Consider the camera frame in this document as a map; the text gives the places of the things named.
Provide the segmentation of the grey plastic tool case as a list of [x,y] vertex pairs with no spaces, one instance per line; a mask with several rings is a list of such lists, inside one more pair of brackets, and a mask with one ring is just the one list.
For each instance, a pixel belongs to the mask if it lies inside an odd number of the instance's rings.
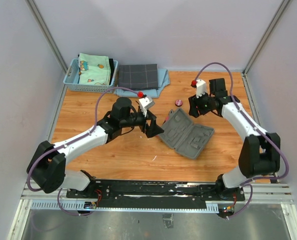
[[212,127],[195,124],[182,109],[170,110],[169,119],[162,124],[164,133],[159,138],[169,148],[188,159],[196,159],[204,150],[215,130]]

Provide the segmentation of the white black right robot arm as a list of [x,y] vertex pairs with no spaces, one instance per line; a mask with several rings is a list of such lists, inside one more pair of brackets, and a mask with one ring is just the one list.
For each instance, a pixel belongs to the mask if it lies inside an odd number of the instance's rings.
[[220,200],[227,200],[246,181],[279,171],[279,135],[269,133],[250,117],[240,100],[227,91],[224,78],[211,79],[208,83],[202,79],[193,80],[191,87],[196,93],[188,99],[189,115],[198,118],[217,112],[233,126],[243,141],[237,167],[219,175],[215,182],[215,195]]

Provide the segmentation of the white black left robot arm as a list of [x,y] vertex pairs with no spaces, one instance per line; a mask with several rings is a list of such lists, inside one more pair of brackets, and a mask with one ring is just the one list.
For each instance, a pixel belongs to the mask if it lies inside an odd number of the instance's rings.
[[88,130],[60,142],[41,142],[26,170],[28,180],[34,180],[38,188],[30,184],[28,188],[46,194],[71,189],[85,198],[92,197],[96,191],[94,177],[84,170],[67,170],[68,163],[123,135],[124,128],[139,127],[147,138],[163,133],[156,123],[156,116],[149,110],[154,104],[152,98],[146,96],[138,100],[138,109],[135,109],[129,98],[119,97],[112,109]]

